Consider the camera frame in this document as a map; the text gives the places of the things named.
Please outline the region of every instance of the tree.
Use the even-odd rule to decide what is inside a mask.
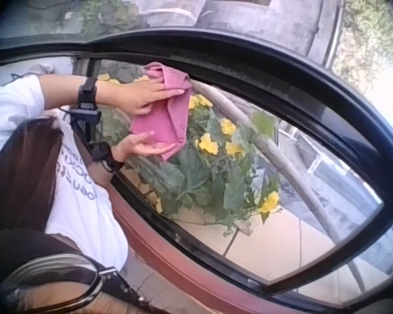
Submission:
[[[96,38],[147,26],[138,7],[122,0],[84,1],[82,33]]]
[[[332,71],[366,94],[388,67],[393,68],[392,1],[345,0]]]

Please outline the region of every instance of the black wristwatch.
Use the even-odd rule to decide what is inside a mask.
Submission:
[[[101,162],[105,170],[110,173],[114,173],[124,166],[124,162],[118,162],[113,159],[111,147],[106,142],[92,145],[92,160]]]
[[[86,78],[86,81],[79,88],[77,96],[77,108],[70,109],[72,121],[84,121],[95,126],[99,123],[101,112],[96,105],[96,79]]]
[[[80,109],[96,110],[96,78],[88,77],[79,88],[77,103]]]

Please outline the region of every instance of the finger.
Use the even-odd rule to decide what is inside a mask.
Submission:
[[[151,82],[154,82],[154,83],[163,83],[163,81],[164,81],[164,78],[163,77],[158,77],[158,78],[152,78],[151,79]]]
[[[127,138],[132,145],[137,145],[150,138],[154,134],[154,131],[144,132],[140,134],[130,134]]]
[[[137,116],[142,116],[142,115],[145,115],[145,114],[149,114],[150,111],[151,111],[151,107],[152,107],[152,105],[146,105],[145,107],[138,108],[138,109],[136,109],[134,111],[134,114],[137,115]]]
[[[159,92],[154,92],[151,94],[151,102],[171,98],[173,96],[181,95],[185,92],[185,90],[162,90]]]
[[[164,90],[166,88],[163,83],[151,82],[151,81],[149,81],[149,85],[147,87],[148,87],[148,89],[150,89],[154,92],[157,92],[159,90]]]
[[[152,147],[152,146],[146,146],[146,147],[142,147],[137,151],[137,154],[141,154],[144,156],[148,156],[148,155],[161,155],[164,154],[165,152],[168,152],[169,150],[171,150],[172,148],[175,147],[176,144],[169,144],[166,145],[165,147]]]
[[[156,147],[156,148],[164,148],[164,147],[167,147],[168,145],[171,145],[171,144],[158,142],[158,143],[154,143],[152,146]]]

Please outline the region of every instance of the pink cloth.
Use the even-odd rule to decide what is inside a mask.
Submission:
[[[181,95],[155,101],[151,112],[144,116],[136,116],[130,129],[135,134],[154,131],[151,137],[154,142],[175,143],[176,146],[172,150],[162,155],[162,159],[166,161],[186,144],[191,83],[187,73],[159,62],[147,64],[145,69],[150,79],[163,77],[166,89],[185,90]]]

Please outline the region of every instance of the watch strap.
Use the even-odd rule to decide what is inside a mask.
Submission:
[[[93,145],[92,160],[101,162],[103,168],[110,173],[114,173],[124,166],[124,162],[118,162],[113,158],[111,147],[106,142],[99,142]]]
[[[94,77],[86,78],[79,88],[78,104],[80,109],[96,110],[96,81]]]

